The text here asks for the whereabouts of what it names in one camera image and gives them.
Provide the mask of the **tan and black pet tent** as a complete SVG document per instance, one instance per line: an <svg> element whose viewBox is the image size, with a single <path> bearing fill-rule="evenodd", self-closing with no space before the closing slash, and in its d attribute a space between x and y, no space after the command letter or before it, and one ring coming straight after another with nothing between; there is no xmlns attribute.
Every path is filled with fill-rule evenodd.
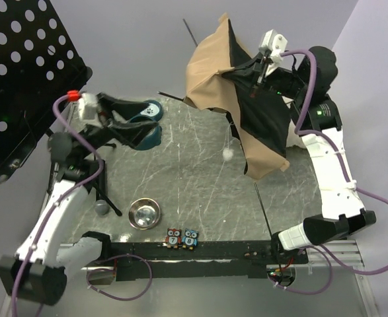
<svg viewBox="0 0 388 317"><path fill-rule="evenodd" d="M224 73L251 59L236 37L229 16L223 14L216 31L198 44L188 62L184 103L226 115L234 125L232 135L241 143L244 173L259 180L289 167L286 141L291 118L279 94L261 91L250 98L223 78Z"/></svg>

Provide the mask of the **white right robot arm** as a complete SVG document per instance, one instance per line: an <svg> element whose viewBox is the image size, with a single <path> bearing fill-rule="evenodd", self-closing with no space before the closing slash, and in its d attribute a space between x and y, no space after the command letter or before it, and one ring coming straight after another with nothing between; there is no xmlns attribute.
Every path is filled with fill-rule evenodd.
<svg viewBox="0 0 388 317"><path fill-rule="evenodd" d="M287 262L294 250L319 246L346 238L376 222L374 211L365 208L358 195L344 148L342 120L328 90L338 75L335 53L322 46L284 52L302 54L298 67L278 68L265 79L263 71L274 62L269 54L255 57L224 75L243 92L242 101L252 101L266 92L276 92L291 102L291 118L311 158L321 194L321 214L272 235L270 254L278 263Z"/></svg>

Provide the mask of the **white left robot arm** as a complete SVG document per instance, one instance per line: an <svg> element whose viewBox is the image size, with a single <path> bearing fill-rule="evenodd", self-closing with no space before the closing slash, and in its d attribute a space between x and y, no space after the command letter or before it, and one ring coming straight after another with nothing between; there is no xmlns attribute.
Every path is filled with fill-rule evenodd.
<svg viewBox="0 0 388 317"><path fill-rule="evenodd" d="M91 262L110 262L113 250L104 233L87 232L68 250L60 248L72 217L90 192L104 193L106 163L98 150L109 143L150 149L161 141L161 109L151 100L119 100L72 90L52 106L58 120L63 119L59 107L64 103L77 105L85 128L67 127L48 139L51 161L58 167L50 198L17 251L0 259L0 279L12 305L22 299L53 306L80 269Z"/></svg>

